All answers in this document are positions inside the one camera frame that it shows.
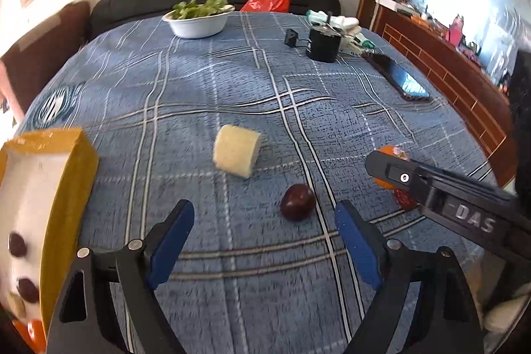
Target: metal screw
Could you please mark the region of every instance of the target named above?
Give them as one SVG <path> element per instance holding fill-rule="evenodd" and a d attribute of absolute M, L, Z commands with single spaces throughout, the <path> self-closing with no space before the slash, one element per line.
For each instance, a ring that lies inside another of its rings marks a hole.
<path fill-rule="evenodd" d="M 402 243 L 400 242 L 400 240 L 391 239 L 387 241 L 387 247 L 392 250 L 398 250 L 402 248 Z"/>
<path fill-rule="evenodd" d="M 89 253 L 90 253 L 89 248 L 81 248 L 80 250 L 78 250 L 78 257 L 85 258 L 86 256 L 89 255 Z"/>
<path fill-rule="evenodd" d="M 134 240 L 131 240 L 129 242 L 129 244 L 127 245 L 127 247 L 130 249 L 130 250 L 138 250 L 142 247 L 144 243 L 142 242 L 142 240 L 140 239 L 134 239 Z"/>

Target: black phone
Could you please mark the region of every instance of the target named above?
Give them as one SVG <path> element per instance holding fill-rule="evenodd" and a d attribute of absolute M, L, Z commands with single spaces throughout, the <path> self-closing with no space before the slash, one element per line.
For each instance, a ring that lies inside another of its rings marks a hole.
<path fill-rule="evenodd" d="M 389 56 L 378 53 L 363 53 L 362 57 L 383 75 L 405 100 L 431 101 L 427 90 Z"/>

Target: bowl of lettuce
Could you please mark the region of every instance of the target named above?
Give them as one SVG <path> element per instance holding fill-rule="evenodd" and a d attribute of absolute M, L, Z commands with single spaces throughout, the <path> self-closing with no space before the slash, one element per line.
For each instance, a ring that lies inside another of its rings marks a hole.
<path fill-rule="evenodd" d="M 180 38 L 205 38 L 223 30 L 234 6 L 227 0 L 207 0 L 205 3 L 179 2 L 164 15 L 175 35 Z"/>

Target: white bowl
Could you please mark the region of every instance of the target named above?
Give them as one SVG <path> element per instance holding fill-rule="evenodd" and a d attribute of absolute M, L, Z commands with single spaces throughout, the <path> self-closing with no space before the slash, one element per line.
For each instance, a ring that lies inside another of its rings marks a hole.
<path fill-rule="evenodd" d="M 168 22 L 175 35 L 180 38 L 205 38 L 215 35 L 223 30 L 229 14 L 234 11 L 233 5 L 226 5 L 225 12 L 215 16 L 186 18 L 182 20 L 172 19 L 173 11 L 164 15 L 163 20 Z"/>

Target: brown tile wall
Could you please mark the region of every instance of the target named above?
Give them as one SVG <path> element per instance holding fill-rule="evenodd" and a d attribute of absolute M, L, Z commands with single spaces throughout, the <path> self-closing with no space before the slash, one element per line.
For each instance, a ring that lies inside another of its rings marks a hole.
<path fill-rule="evenodd" d="M 468 69 L 468 71 L 466 71 L 467 82 L 471 82 L 471 77 L 473 78 L 474 76 L 473 74 L 471 75 L 469 69 L 477 68 L 477 82 L 479 84 L 474 85 L 472 89 L 469 89 L 469 87 L 463 84 L 463 81 L 460 80 L 459 77 L 456 77 L 456 74 L 460 71 L 459 68 L 452 65 L 453 73 L 449 71 L 444 65 L 444 62 L 438 61 L 432 55 L 434 54 L 433 50 L 430 50 L 432 54 L 428 53 L 428 51 L 423 48 L 424 44 L 419 41 L 419 38 L 415 38 L 416 36 L 420 36 L 421 39 L 424 39 L 428 38 L 428 36 L 424 36 L 422 33 L 419 33 L 418 30 L 414 30 L 411 34 L 407 33 L 407 36 L 404 35 L 404 32 L 407 32 L 407 28 L 404 27 L 402 29 L 402 26 L 400 26 L 403 19 L 400 18 L 399 21 L 397 21 L 397 19 L 390 16 L 391 14 L 395 13 L 391 13 L 390 11 L 385 12 L 384 14 L 379 13 L 379 20 L 377 20 L 376 23 L 376 31 L 400 53 L 406 56 L 421 72 L 423 72 L 439 92 L 447 98 L 448 102 L 452 104 L 464 119 L 468 130 L 477 140 L 477 143 L 479 143 L 489 159 L 496 175 L 496 179 L 498 180 L 498 184 L 505 185 L 508 183 L 516 172 L 514 142 L 510 136 L 510 126 L 508 126 L 508 122 L 510 122 L 508 102 L 506 102 L 506 107 L 503 107 L 501 110 L 503 113 L 502 115 L 500 115 L 499 110 L 494 113 L 495 116 L 500 118 L 495 119 L 485 107 L 485 104 L 492 108 L 492 105 L 496 103 L 493 103 L 491 99 L 486 100 L 485 93 L 488 98 L 492 98 L 493 100 L 500 98 L 498 95 L 494 94 L 497 92 L 494 87 L 492 87 L 492 93 L 489 94 L 490 88 L 485 86 L 485 80 L 481 77 L 479 69 L 466 62 L 464 59 L 463 65 L 459 66 L 460 68 Z M 389 21 L 395 24 L 395 26 L 387 23 L 386 15 L 389 18 L 392 18 L 392 20 Z M 429 48 L 434 47 L 434 42 L 430 40 L 428 46 Z M 473 93 L 473 90 L 476 90 L 478 86 L 481 86 L 481 99 L 474 96 Z"/>

